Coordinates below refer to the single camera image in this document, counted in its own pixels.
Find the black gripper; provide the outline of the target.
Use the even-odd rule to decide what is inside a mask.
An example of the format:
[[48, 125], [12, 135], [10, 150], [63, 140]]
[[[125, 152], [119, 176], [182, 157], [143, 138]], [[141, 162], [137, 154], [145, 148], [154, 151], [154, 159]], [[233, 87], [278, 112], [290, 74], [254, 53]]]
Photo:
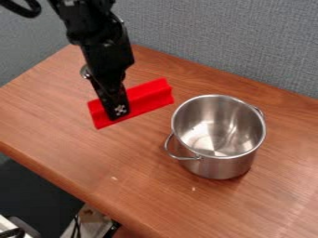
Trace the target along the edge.
[[90, 45], [82, 53], [91, 74], [99, 85], [98, 96], [103, 109], [114, 121], [131, 112], [123, 80], [134, 64], [133, 47], [123, 22], [115, 22], [110, 34]]

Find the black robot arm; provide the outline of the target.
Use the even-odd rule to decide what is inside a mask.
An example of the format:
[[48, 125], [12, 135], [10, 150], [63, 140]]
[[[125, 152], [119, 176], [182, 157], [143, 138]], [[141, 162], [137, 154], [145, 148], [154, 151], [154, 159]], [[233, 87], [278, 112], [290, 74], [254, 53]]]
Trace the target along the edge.
[[91, 82], [111, 121], [131, 112], [126, 71], [134, 65], [133, 46], [125, 21], [113, 12], [115, 0], [47, 0], [66, 27], [66, 36], [79, 46]]

